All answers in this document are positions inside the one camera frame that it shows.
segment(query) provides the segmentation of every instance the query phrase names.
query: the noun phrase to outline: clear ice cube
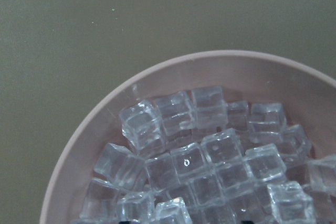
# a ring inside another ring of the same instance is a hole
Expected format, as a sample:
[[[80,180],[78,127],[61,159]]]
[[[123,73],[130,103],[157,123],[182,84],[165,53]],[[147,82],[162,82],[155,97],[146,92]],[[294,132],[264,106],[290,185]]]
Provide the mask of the clear ice cube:
[[[250,133],[248,131],[238,131],[236,130],[236,134],[239,136],[240,144],[243,148],[243,155],[249,149],[253,149],[256,147],[263,146],[262,143],[254,143],[251,141]]]
[[[301,186],[309,184],[310,178],[307,163],[287,168],[286,177],[288,180],[295,180]]]
[[[236,224],[238,223],[236,219],[236,214],[231,209],[231,206],[221,200],[209,204],[202,208],[203,212],[203,222],[202,224]]]
[[[256,192],[256,195],[261,203],[261,206],[264,210],[264,212],[268,215],[272,214],[272,207],[271,207],[271,199],[269,197],[267,185],[268,184],[283,184],[287,182],[287,178],[285,176],[279,177],[270,181],[267,181],[266,183],[259,182],[254,184],[254,191]]]
[[[237,215],[238,221],[253,221],[254,224],[265,223],[265,214],[256,193],[253,190],[231,198],[229,203]]]
[[[285,129],[286,123],[281,103],[254,103],[247,125],[252,141],[268,144],[282,142],[281,132]]]
[[[210,224],[203,220],[203,211],[198,208],[188,208],[189,216],[193,224]]]
[[[174,168],[181,182],[207,171],[204,153],[197,143],[171,151]]]
[[[336,154],[308,161],[312,189],[325,191],[336,197]]]
[[[272,215],[279,224],[314,224],[312,198],[303,192],[297,182],[268,184]]]
[[[336,201],[333,196],[323,192],[312,190],[306,186],[304,191],[313,199],[315,216],[318,221],[336,222]]]
[[[243,148],[234,129],[227,129],[216,134],[206,136],[201,142],[205,156],[209,163],[220,165],[234,159],[240,159]]]
[[[167,136],[195,127],[195,109],[185,91],[154,100]]]
[[[306,153],[302,149],[296,149],[293,142],[279,143],[277,149],[287,168],[303,164],[307,160]]]
[[[222,87],[212,86],[193,89],[191,95],[196,112],[196,127],[198,129],[227,124],[227,104],[224,101]]]
[[[259,182],[284,176],[286,165],[275,144],[268,144],[246,151],[244,160],[249,164],[253,176]]]
[[[108,181],[93,178],[89,184],[82,210],[81,219],[107,219],[113,218],[117,200],[124,192],[114,187]]]
[[[167,150],[173,150],[193,143],[192,130],[181,130],[166,137]]]
[[[147,179],[144,159],[135,156],[126,147],[112,143],[104,147],[94,171],[115,186],[127,190],[142,190]]]
[[[206,136],[213,135],[217,132],[222,131],[221,127],[213,127],[213,128],[206,128],[206,129],[198,129],[193,128],[191,130],[192,141],[193,142],[200,142]]]
[[[155,208],[155,224],[192,224],[182,198],[158,203]]]
[[[119,118],[122,134],[137,154],[147,157],[165,150],[165,135],[161,131],[162,119],[148,100],[122,110]]]
[[[136,220],[149,222],[154,215],[154,197],[151,191],[128,193],[117,202],[117,216],[120,221]]]
[[[178,185],[168,188],[165,191],[165,198],[167,200],[172,200],[178,197],[183,198],[183,201],[187,207],[192,207],[196,205],[194,193],[189,183],[178,184]]]
[[[234,197],[253,186],[253,176],[245,162],[228,163],[215,170],[226,197]]]
[[[205,205],[223,197],[215,174],[210,173],[202,177],[195,178],[190,182],[190,184],[194,197],[199,205]]]
[[[71,221],[70,224],[118,224],[116,219],[91,220],[91,219],[77,219]]]
[[[169,153],[145,161],[146,172],[151,188],[160,191],[178,184],[178,178]]]
[[[297,124],[286,128],[283,132],[283,139],[284,142],[291,142],[298,152],[310,153],[312,143],[301,125]]]
[[[239,131],[247,130],[248,102],[237,101],[227,104],[228,128]]]

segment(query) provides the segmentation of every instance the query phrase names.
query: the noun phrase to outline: bowl rim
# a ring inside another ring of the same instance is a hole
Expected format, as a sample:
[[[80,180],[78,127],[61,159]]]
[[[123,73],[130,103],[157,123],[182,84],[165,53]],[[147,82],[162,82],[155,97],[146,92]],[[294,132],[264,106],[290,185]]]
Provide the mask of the bowl rim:
[[[137,73],[135,76],[129,78],[122,84],[120,84],[118,87],[116,87],[114,90],[112,90],[107,96],[105,96],[90,112],[89,114],[84,118],[84,120],[79,124],[71,138],[69,139],[68,143],[66,144],[65,148],[63,149],[56,166],[53,170],[53,173],[51,175],[51,178],[49,180],[47,190],[44,196],[44,200],[42,203],[42,209],[40,214],[40,224],[45,224],[47,221],[47,215],[49,211],[49,206],[51,202],[51,196],[54,191],[54,186],[57,181],[59,172],[61,168],[63,167],[63,164],[65,162],[65,159],[67,158],[70,150],[72,149],[73,145],[76,142],[76,139],[81,134],[83,129],[90,123],[90,121],[94,118],[94,116],[117,94],[119,94],[122,90],[124,90],[126,87],[130,86],[131,84],[135,83],[137,80],[144,78],[145,76],[150,75],[151,73],[154,73],[156,71],[160,71],[161,69],[164,69],[166,67],[186,62],[186,61],[194,61],[199,58],[206,58],[206,57],[228,57],[228,56],[236,56],[236,57],[242,57],[242,58],[254,58],[254,59],[261,59],[261,60],[267,60],[274,63],[279,63],[282,65],[286,65],[292,68],[295,68],[299,71],[305,72],[310,74],[311,76],[316,77],[317,79],[329,84],[330,86],[333,86],[336,88],[336,80],[331,78],[330,76],[327,76],[326,74],[308,67],[307,65],[304,65],[302,63],[299,63],[294,60],[290,60],[284,57],[275,56],[272,54],[267,54],[263,52],[255,52],[255,51],[245,51],[245,50],[214,50],[214,51],[202,51],[202,52],[195,52],[188,55],[179,56],[176,58],[172,58],[163,62],[160,62],[158,64],[155,64],[139,73]]]

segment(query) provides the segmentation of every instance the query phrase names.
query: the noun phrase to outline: pile of ice cubes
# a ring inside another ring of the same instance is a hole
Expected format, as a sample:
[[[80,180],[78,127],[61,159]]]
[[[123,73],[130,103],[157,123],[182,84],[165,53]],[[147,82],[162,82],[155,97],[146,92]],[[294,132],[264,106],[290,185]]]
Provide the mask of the pile of ice cubes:
[[[312,159],[281,103],[227,103],[220,86],[120,112],[72,224],[336,223],[336,155]]]

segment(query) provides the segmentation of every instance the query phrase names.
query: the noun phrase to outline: pink bowl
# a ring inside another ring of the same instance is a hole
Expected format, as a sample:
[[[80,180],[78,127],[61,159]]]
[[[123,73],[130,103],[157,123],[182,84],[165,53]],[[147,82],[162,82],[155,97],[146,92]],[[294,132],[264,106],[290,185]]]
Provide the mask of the pink bowl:
[[[315,156],[336,153],[336,81],[303,64],[250,51],[208,51],[165,61],[108,94],[82,121],[51,176],[40,224],[78,217],[93,166],[107,142],[125,144],[120,110],[179,90],[221,85],[227,101],[279,101],[303,125]]]

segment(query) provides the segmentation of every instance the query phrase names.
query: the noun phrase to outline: gray surface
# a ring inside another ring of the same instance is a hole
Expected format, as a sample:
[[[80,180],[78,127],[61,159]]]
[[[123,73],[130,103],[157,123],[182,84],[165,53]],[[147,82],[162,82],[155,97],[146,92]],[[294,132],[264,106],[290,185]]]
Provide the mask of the gray surface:
[[[37,223],[81,120],[155,63],[246,49],[335,78],[335,13],[336,0],[0,0],[0,222]]]

